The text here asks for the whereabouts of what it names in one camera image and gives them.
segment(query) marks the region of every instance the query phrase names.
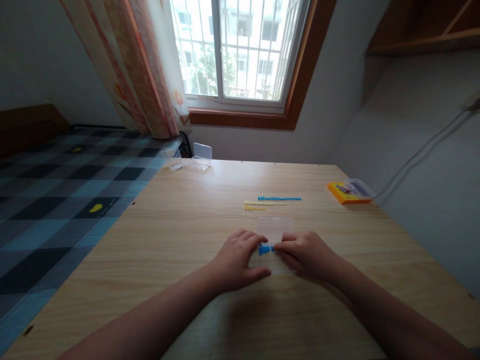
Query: blue plaid blanket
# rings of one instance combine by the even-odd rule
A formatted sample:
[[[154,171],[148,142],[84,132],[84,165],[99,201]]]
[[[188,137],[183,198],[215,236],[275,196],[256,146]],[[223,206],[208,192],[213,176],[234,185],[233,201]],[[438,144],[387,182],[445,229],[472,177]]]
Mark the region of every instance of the blue plaid blanket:
[[[82,129],[0,159],[0,357],[180,143]]]

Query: left hand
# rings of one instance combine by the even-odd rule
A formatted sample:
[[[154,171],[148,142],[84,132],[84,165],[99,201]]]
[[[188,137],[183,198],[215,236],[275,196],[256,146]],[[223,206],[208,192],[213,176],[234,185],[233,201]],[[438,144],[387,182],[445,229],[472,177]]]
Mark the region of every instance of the left hand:
[[[267,241],[265,236],[243,229],[228,236],[215,258],[205,266],[220,294],[244,288],[272,274],[268,267],[249,268],[250,255],[258,244]]]

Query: tree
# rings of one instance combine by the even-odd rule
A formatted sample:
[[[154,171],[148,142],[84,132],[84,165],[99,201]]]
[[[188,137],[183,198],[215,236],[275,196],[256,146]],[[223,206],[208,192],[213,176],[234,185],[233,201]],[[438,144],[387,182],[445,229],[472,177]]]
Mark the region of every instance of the tree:
[[[215,50],[213,46],[202,45],[200,57],[199,58],[195,57],[195,58],[197,59],[197,62],[196,62],[197,73],[195,73],[195,66],[193,64],[190,66],[190,79],[191,79],[192,91],[196,94],[218,96],[217,65],[215,60]],[[235,84],[237,80],[237,66],[235,64],[235,59],[231,53],[228,53],[228,57],[226,61],[227,61],[226,79],[225,78],[223,79],[223,84],[225,87],[225,95],[229,96],[230,94],[234,94],[236,90]],[[198,84],[200,86],[200,89],[198,89],[197,87],[197,76],[198,76]]]

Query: yellow spot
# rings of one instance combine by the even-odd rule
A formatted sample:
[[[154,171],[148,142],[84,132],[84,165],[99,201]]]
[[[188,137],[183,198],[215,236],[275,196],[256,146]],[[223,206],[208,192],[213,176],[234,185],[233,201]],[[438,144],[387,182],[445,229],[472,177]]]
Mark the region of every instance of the yellow spot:
[[[103,208],[104,206],[102,204],[96,204],[94,207],[92,207],[90,209],[90,213],[95,213],[97,212],[98,210],[100,210],[101,208]]]

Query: yellow box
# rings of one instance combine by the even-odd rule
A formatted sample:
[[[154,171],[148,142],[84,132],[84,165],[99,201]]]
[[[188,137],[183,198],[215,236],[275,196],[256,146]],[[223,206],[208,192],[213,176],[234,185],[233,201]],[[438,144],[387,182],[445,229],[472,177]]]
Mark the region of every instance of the yellow box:
[[[331,182],[327,186],[328,190],[333,194],[340,204],[366,204],[370,203],[373,198],[363,198],[355,196],[344,187],[343,182]]]

